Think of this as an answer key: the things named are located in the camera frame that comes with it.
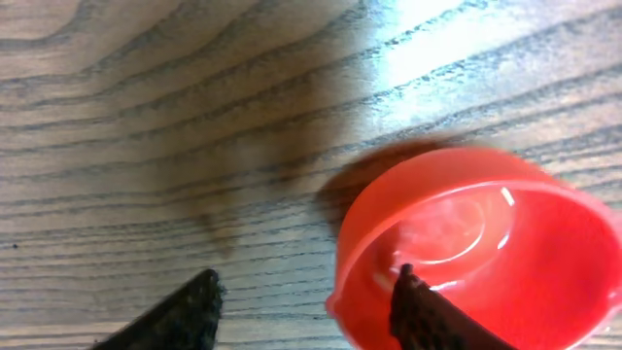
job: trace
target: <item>wooden table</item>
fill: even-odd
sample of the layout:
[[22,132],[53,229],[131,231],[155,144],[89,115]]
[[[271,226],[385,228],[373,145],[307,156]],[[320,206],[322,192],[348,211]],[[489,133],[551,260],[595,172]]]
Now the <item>wooden table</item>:
[[208,266],[219,349],[350,348],[335,229],[444,145],[622,207],[620,0],[0,0],[0,37],[3,349],[87,348]]

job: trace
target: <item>table surface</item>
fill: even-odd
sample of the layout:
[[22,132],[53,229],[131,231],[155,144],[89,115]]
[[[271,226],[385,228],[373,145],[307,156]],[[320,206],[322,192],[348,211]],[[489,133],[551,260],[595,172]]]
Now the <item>table surface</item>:
[[87,348],[208,266],[219,349],[348,349],[344,211],[446,145],[622,207],[620,0],[0,0],[0,37],[3,349]]

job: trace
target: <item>plastic container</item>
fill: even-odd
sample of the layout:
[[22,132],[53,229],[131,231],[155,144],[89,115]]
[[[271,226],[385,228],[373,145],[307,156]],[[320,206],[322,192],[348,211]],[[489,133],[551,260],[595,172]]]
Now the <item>plastic container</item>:
[[572,347],[622,305],[622,220],[593,197],[497,150],[404,161],[350,207],[327,300],[364,350],[389,333],[399,267],[519,349]]

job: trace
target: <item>wood grain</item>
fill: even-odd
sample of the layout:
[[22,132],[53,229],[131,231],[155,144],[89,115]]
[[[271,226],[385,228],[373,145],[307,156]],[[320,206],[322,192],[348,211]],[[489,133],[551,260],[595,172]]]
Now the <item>wood grain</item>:
[[212,266],[221,350],[348,349],[374,176],[489,144],[622,208],[621,111],[620,0],[0,0],[0,347],[87,348]]

